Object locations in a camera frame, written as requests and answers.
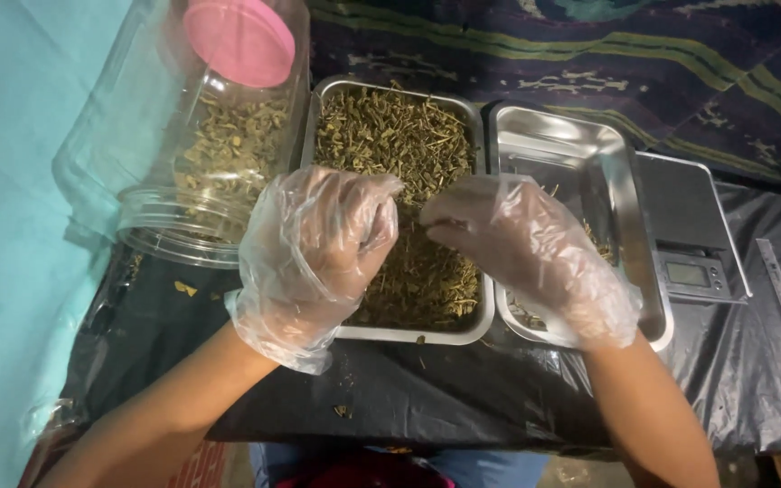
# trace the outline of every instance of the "forearm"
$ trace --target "forearm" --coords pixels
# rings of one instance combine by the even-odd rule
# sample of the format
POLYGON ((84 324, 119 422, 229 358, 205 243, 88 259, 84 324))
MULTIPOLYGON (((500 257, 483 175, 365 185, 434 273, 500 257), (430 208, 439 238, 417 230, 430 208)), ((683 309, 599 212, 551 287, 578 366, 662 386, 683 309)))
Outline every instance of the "forearm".
POLYGON ((225 324, 198 351, 101 418, 40 488, 164 484, 212 423, 276 366, 225 324))
POLYGON ((602 417, 629 460, 674 488, 719 486, 698 418, 640 333, 630 347, 596 348, 584 361, 602 417))

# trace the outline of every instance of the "plastic glove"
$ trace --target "plastic glove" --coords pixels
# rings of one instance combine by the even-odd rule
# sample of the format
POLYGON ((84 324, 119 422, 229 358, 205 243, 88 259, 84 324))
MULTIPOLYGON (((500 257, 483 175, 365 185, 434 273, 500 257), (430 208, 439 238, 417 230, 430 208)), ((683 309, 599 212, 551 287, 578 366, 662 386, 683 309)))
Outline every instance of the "plastic glove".
POLYGON ((529 176, 465 176, 423 207, 429 238, 458 249, 526 304, 564 320, 572 347, 626 347, 636 288, 598 254, 570 211, 529 176))
POLYGON ((398 236, 396 176, 310 166, 261 193, 240 244, 241 290, 225 296, 237 334, 282 366, 320 374, 343 320, 398 236))

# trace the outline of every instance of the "person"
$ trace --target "person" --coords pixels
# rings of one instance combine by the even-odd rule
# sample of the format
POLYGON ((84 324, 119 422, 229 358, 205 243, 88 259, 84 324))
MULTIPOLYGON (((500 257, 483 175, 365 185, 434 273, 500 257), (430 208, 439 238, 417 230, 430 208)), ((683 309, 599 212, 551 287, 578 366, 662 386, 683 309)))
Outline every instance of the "person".
MULTIPOLYGON (((40 486, 162 486, 215 420, 270 371, 324 371, 336 330, 396 241, 393 196, 402 187, 392 175, 314 166, 277 177, 240 244, 243 288, 226 296, 231 320, 96 422, 40 486)), ((638 332, 640 300, 568 209, 528 177, 475 175, 428 201, 420 220, 429 238, 560 319, 638 487, 719 486, 698 419, 638 332)), ((534 488, 543 466, 533 453, 446 451, 425 462, 365 449, 335 459, 325 452, 320 463, 298 466, 292 449, 252 446, 258 488, 534 488), (282 463, 286 472, 271 460, 280 452, 290 461, 282 463)))

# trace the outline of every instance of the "table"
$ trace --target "table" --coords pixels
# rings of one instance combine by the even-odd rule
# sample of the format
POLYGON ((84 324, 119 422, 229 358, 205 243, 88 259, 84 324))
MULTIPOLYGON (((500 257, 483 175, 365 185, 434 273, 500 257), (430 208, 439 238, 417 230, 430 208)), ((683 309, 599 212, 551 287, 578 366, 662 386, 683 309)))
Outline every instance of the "table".
MULTIPOLYGON (((781 452, 781 311, 754 241, 770 239, 781 264, 781 194, 733 184, 719 193, 754 296, 748 305, 673 304, 676 333, 660 355, 719 454, 781 452)), ((88 425, 196 349, 226 322, 220 296, 237 287, 235 271, 138 258, 118 245, 72 353, 62 392, 72 419, 88 425)), ((324 375, 279 368, 208 438, 565 455, 609 447, 579 353, 528 342, 501 321, 465 347, 337 340, 331 350, 324 375)))

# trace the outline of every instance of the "floor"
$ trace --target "floor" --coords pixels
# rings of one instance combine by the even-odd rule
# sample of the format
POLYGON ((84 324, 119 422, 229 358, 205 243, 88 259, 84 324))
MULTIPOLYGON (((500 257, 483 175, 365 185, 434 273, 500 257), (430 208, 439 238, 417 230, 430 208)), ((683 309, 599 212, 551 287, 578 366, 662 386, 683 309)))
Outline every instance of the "floor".
MULTIPOLYGON (((245 444, 230 450, 227 473, 221 488, 254 488, 252 466, 245 444)), ((723 488, 757 486, 757 469, 752 458, 720 461, 723 488)), ((620 463, 574 460, 551 456, 535 488, 635 488, 620 463)))

